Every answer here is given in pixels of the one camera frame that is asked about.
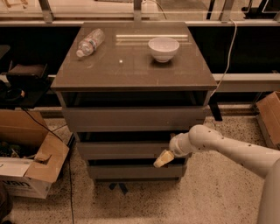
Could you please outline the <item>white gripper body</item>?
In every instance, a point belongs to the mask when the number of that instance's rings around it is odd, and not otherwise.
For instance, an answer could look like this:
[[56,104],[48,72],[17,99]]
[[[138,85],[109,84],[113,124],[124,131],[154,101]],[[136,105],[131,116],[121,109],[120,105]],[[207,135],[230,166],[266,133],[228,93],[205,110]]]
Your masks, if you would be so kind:
[[188,133],[180,133],[171,139],[169,150],[176,158],[182,158],[194,152],[195,147],[191,144]]

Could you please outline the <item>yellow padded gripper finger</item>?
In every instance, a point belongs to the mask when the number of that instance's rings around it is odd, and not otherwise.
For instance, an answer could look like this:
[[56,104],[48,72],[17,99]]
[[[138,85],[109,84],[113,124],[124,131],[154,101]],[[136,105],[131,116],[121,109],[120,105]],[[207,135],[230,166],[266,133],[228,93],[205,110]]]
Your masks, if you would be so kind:
[[156,168],[160,168],[174,159],[174,155],[170,150],[163,150],[159,157],[154,162]]

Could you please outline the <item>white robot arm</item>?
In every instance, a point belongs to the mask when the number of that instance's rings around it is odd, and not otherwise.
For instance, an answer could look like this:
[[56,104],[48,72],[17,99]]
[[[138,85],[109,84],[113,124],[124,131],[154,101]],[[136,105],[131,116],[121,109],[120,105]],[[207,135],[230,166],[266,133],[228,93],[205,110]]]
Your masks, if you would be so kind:
[[224,137],[205,125],[173,136],[154,162],[159,168],[190,153],[217,151],[264,179],[256,224],[280,224],[280,151]]

